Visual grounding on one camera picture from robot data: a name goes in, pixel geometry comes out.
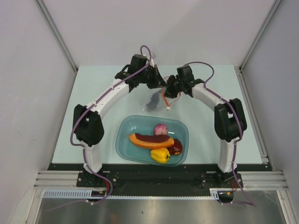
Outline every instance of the teal container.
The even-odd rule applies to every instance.
[[[183,152],[180,155],[171,155],[166,164],[154,161],[150,156],[150,149],[135,146],[129,139],[129,135],[140,133],[145,135],[153,135],[154,127],[157,124],[165,124],[168,127],[168,135],[174,139],[180,140],[183,145]],[[123,120],[116,137],[117,154],[130,161],[142,162],[147,164],[176,167],[182,164],[188,154],[189,132],[182,122],[177,120],[154,118],[147,116],[133,115]]]

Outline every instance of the table top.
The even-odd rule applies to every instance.
[[[86,105],[98,97],[113,81],[123,66],[80,66],[58,137],[52,163],[83,163],[82,149],[70,144],[73,110],[77,104]],[[179,65],[159,65],[163,77],[176,74]],[[238,144],[237,163],[261,164],[261,156],[254,136],[244,98],[233,65],[214,65],[215,76],[208,85],[221,96],[242,101],[248,128]],[[192,65],[194,77],[207,79],[211,70],[204,65]],[[121,122],[130,115],[143,115],[179,120],[189,130],[188,156],[184,164],[217,163],[220,140],[214,130],[214,113],[202,102],[182,94],[169,111],[162,100],[152,111],[145,110],[150,97],[158,90],[139,85],[122,98],[103,118],[105,135],[100,142],[102,163],[138,164],[121,158],[115,150],[116,136]]]

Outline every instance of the white wall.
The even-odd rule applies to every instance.
[[[246,84],[276,170],[299,209],[299,1],[285,0],[245,68]]]
[[[78,65],[121,65],[147,44],[160,64],[240,65],[274,0],[44,0]]]
[[[50,159],[74,73],[33,0],[0,7],[0,223]]]

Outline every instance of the metal floor panel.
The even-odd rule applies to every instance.
[[[44,198],[37,224],[285,224],[276,191],[251,191],[257,208],[214,200],[105,200],[97,205],[74,203],[46,211],[73,199]],[[236,192],[234,201],[244,200]]]

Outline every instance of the bell pepper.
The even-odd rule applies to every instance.
[[[153,160],[165,164],[170,159],[170,154],[167,148],[152,149],[150,152]]]

